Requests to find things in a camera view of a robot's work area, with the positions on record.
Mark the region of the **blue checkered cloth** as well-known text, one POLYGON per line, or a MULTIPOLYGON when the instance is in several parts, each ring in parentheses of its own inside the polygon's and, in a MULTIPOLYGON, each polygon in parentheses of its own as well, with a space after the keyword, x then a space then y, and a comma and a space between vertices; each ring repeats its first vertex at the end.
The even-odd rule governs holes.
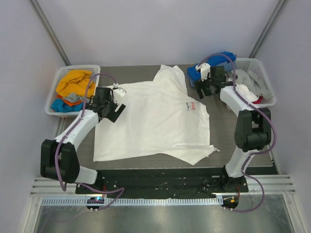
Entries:
MULTIPOLYGON (((224 66, 225 72, 230 72, 230 71, 233 70, 233 67, 232 67, 232 65, 231 65, 231 63, 229 61, 223 62, 223 63, 219 63, 216 66, 224 66)), ((190 86, 192 88, 195 88, 194 82, 199 80, 199 79, 201 79, 201 74, 200 74, 200 72, 198 72, 196 70, 196 65, 187 68, 186 76, 187 76, 187 79, 189 80, 190 86)))

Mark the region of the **blue t-shirt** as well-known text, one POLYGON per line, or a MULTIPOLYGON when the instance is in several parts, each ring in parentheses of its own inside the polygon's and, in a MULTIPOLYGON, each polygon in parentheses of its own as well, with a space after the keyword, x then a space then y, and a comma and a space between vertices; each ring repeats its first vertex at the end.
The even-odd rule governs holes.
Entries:
MULTIPOLYGON (((220 54, 228 56, 232 60, 233 64, 236 65, 235 64, 236 58, 237 58, 236 54, 233 54, 233 53, 227 52, 227 51, 220 52, 220 54)), ((211 66, 216 66, 219 63, 223 63, 223 62, 227 62, 227 61, 228 61, 228 59, 223 57, 223 56, 213 56, 207 60, 207 63, 210 64, 211 66)))

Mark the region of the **white t-shirt red print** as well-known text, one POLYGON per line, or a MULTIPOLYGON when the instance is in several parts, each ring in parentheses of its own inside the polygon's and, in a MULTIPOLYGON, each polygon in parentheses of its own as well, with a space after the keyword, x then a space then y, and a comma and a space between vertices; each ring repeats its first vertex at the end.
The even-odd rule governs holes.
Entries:
POLYGON ((178 66, 161 65, 152 81, 122 88, 121 115, 95 127, 95 162, 167 154, 194 165, 216 151, 207 108, 188 95, 178 66))

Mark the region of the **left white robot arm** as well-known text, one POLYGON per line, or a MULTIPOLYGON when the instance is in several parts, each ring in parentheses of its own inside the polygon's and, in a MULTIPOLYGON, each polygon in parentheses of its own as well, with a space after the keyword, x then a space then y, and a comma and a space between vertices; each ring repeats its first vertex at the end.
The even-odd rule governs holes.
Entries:
POLYGON ((102 174, 80 165, 77 149, 87 134, 103 119, 116 122, 125 105, 121 103, 126 91, 97 87, 94 96, 84 103, 76 119, 55 139, 44 140, 41 145, 40 174, 43 178, 60 182, 62 188, 75 183, 99 191, 104 181, 102 174))

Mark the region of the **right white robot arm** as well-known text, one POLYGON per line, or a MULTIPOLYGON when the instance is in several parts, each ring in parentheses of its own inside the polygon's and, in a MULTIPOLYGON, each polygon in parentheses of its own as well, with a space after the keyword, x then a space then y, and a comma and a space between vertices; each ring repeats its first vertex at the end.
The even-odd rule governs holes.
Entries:
POLYGON ((253 157, 271 142, 271 113, 267 108, 254 106, 238 89, 239 76, 225 75, 223 66, 197 65, 200 78, 194 82, 199 98, 219 94, 237 116, 234 131, 236 148, 230 161, 223 167, 219 189, 235 192, 245 185, 245 170, 253 157))

